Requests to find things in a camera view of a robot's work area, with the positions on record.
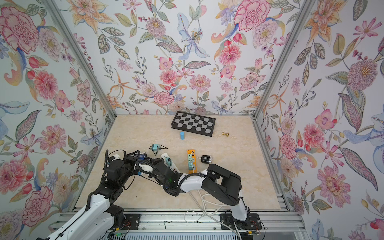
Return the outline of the teal usb charger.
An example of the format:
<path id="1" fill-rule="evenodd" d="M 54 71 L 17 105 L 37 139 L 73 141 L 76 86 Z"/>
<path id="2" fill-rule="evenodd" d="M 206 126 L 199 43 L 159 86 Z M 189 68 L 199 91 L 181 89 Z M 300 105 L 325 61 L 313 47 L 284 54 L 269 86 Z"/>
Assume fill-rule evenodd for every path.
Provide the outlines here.
<path id="1" fill-rule="evenodd" d="M 152 146 L 150 147 L 150 150 L 154 152 L 154 154 L 156 155 L 157 152 L 159 151 L 159 145 L 158 144 L 152 144 Z"/>
<path id="2" fill-rule="evenodd" d="M 170 158 L 166 158 L 165 159 L 165 162 L 167 164 L 168 167 L 171 167 L 172 166 L 172 160 Z"/>

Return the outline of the white power strip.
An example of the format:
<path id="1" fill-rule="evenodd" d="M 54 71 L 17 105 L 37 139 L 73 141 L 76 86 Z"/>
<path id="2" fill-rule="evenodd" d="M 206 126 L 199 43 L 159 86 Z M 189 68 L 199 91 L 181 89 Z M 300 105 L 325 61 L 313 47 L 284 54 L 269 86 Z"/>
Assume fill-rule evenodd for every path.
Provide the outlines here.
<path id="1" fill-rule="evenodd" d="M 165 164 L 168 168 L 170 168 L 175 173 L 180 173 L 177 166 L 173 163 L 172 159 L 169 157 L 167 153 L 161 154 L 161 157 L 164 159 Z"/>

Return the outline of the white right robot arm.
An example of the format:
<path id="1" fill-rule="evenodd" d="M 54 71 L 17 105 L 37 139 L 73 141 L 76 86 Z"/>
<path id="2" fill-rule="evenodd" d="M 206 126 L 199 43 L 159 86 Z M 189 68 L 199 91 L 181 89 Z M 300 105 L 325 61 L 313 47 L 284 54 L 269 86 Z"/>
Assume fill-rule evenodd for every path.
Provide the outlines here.
<path id="1" fill-rule="evenodd" d="M 263 227 L 259 216 L 252 215 L 245 204 L 241 194 L 241 177 L 216 164 L 192 174 L 182 174 L 163 164 L 157 164 L 149 171 L 148 177 L 153 178 L 173 197 L 195 190 L 206 191 L 223 205 L 230 207 L 233 223 L 229 227 L 237 226 L 244 230 L 261 230 Z"/>

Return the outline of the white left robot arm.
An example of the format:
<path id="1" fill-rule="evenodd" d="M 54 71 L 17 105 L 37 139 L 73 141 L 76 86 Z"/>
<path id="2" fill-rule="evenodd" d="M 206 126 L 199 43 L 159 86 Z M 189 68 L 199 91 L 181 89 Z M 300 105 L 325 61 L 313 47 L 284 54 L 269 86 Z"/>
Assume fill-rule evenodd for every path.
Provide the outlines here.
<path id="1" fill-rule="evenodd" d="M 114 203 L 125 190 L 128 179 L 137 174 L 136 162 L 140 152 L 127 154 L 122 159 L 105 153 L 104 172 L 99 186 L 87 198 L 87 203 L 69 221 L 46 240 L 101 240 L 109 232 L 127 226 L 124 209 Z"/>

